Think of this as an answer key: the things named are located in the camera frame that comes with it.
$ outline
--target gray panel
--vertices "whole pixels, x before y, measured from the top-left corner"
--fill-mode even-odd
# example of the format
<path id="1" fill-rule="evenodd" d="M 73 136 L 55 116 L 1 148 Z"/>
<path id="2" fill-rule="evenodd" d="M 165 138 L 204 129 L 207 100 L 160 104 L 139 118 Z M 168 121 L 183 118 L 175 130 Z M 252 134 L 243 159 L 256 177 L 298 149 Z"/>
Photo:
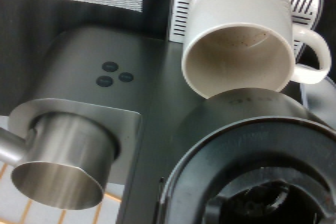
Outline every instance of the gray panel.
<path id="1" fill-rule="evenodd" d="M 153 221 L 160 177 L 168 177 L 171 164 L 169 140 L 187 113 L 204 99 L 186 85 L 181 71 L 181 45 L 166 45 L 162 72 L 148 113 L 133 178 L 126 187 L 118 222 L 148 224 Z"/>
<path id="2" fill-rule="evenodd" d="M 144 0 L 142 13 L 70 0 L 0 1 L 0 114 L 7 115 L 37 78 L 55 36 L 99 24 L 165 39 L 169 0 Z"/>

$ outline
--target mug rim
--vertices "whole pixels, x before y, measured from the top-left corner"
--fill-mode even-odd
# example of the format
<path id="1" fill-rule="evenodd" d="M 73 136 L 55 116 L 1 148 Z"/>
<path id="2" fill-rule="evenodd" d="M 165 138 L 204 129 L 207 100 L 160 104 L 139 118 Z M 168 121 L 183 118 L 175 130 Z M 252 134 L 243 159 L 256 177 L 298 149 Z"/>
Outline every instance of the mug rim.
<path id="1" fill-rule="evenodd" d="M 196 43 L 199 42 L 199 40 L 213 32 L 216 32 L 217 30 L 222 30 L 222 29 L 226 29 L 226 28 L 232 28 L 232 27 L 250 27 L 250 28 L 256 28 L 256 29 L 261 29 L 264 31 L 267 31 L 276 38 L 277 40 L 280 41 L 282 45 L 285 46 L 285 49 L 286 49 L 286 53 L 288 53 L 288 56 L 289 56 L 289 73 L 286 74 L 286 77 L 283 79 L 283 82 L 282 84 L 279 85 L 277 89 L 270 89 L 276 92 L 279 92 L 285 86 L 288 85 L 289 81 L 291 81 L 291 77 L 294 75 L 294 66 L 295 66 L 295 57 L 294 57 L 294 49 L 292 49 L 292 46 L 291 44 L 288 43 L 285 37 L 273 30 L 270 29 L 268 27 L 259 25 L 259 24 L 255 24 L 255 23 L 229 23 L 229 24 L 222 24 L 219 26 L 214 26 L 213 28 L 207 29 L 204 32 L 201 32 L 196 37 L 193 38 L 193 40 L 187 43 L 187 46 L 184 45 L 186 42 L 183 43 L 183 45 L 186 46 L 186 48 L 183 49 L 183 56 L 181 56 L 181 74 L 183 74 L 183 77 L 186 79 L 186 82 L 187 82 L 187 85 L 190 86 L 190 88 L 193 89 L 193 91 L 198 93 L 198 95 L 201 95 L 205 99 L 208 99 L 211 96 L 208 96 L 207 94 L 204 94 L 198 88 L 193 86 L 192 84 L 192 81 L 189 79 L 189 75 L 186 73 L 186 61 L 187 61 L 187 57 L 186 55 L 189 55 L 190 53 L 190 50 L 192 48 L 195 47 Z"/>

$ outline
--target coffee machine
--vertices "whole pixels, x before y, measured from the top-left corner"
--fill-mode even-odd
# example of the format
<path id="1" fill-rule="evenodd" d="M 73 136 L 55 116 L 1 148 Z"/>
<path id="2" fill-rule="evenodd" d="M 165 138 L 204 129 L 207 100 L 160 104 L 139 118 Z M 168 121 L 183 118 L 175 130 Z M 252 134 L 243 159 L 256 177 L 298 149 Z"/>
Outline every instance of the coffee machine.
<path id="1" fill-rule="evenodd" d="M 147 37 L 117 29 L 121 22 L 106 24 L 106 18 L 96 15 L 94 22 L 114 28 L 96 24 L 73 28 L 67 24 L 69 31 L 48 46 L 31 87 L 10 108 L 9 131 L 15 136 L 1 132 L 7 141 L 0 155 L 16 166 L 12 177 L 18 189 L 51 206 L 82 209 L 99 203 L 108 182 L 124 185 L 118 223 L 249 223 L 253 218 L 276 217 L 277 212 L 288 214 L 282 212 L 295 199 L 309 204 L 297 213 L 298 220 L 301 214 L 309 214 L 309 220 L 316 214 L 316 222 L 331 222 L 333 130 L 282 94 L 241 90 L 210 100 L 195 94 L 180 71 L 183 46 L 163 40 L 165 32 L 150 20 L 157 14 L 148 2 L 145 14 L 132 14 L 138 21 L 124 25 L 142 29 Z M 52 4 L 69 6 L 73 13 L 82 3 Z M 169 8 L 168 2 L 156 4 Z M 103 15 L 126 12 L 81 6 L 88 11 L 99 9 Z M 166 18 L 160 18 L 159 27 Z M 148 28 L 136 27 L 145 19 Z M 300 102 L 297 84 L 291 83 L 283 93 Z M 264 145 L 256 147 L 253 141 L 262 139 L 271 141 L 261 141 Z M 81 142 L 87 151 L 79 152 L 73 149 L 82 149 Z M 220 151 L 217 146 L 225 144 L 237 154 Z M 310 147 L 310 153 L 294 150 L 297 145 Z M 216 158 L 228 159 L 217 164 Z M 58 163 L 64 171 L 43 166 Z M 213 173 L 205 172 L 208 163 L 217 164 Z M 37 176 L 33 183 L 24 181 L 30 176 Z M 51 182 L 48 177 L 54 176 L 70 179 L 61 182 L 66 185 L 54 185 L 63 189 L 58 200 L 43 197 L 49 192 L 36 191 L 36 186 L 43 187 L 39 183 Z M 192 180 L 195 192 L 183 188 Z M 76 192 L 79 186 L 91 187 Z M 90 192 L 91 197 L 70 200 L 69 192 Z"/>

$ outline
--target metal grate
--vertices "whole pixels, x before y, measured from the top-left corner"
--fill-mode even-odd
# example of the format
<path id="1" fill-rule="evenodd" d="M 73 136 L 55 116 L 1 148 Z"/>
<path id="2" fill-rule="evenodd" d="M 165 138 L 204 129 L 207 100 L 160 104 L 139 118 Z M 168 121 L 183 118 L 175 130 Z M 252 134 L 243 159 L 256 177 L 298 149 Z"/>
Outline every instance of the metal grate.
<path id="1" fill-rule="evenodd" d="M 72 0 L 142 12 L 142 0 Z"/>
<path id="2" fill-rule="evenodd" d="M 313 29 L 322 8 L 321 0 L 288 0 L 292 8 L 292 22 Z M 186 32 L 186 20 L 189 11 L 189 0 L 174 0 L 169 41 L 183 43 Z M 298 56 L 303 48 L 303 43 L 294 41 L 294 53 Z"/>

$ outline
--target metal pipe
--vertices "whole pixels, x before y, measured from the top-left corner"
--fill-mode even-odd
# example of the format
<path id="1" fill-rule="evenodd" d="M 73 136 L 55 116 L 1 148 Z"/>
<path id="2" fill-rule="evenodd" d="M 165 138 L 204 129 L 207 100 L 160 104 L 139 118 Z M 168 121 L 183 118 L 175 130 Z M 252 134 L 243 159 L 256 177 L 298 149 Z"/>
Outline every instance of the metal pipe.
<path id="1" fill-rule="evenodd" d="M 0 160 L 15 166 L 25 152 L 25 140 L 0 128 Z"/>

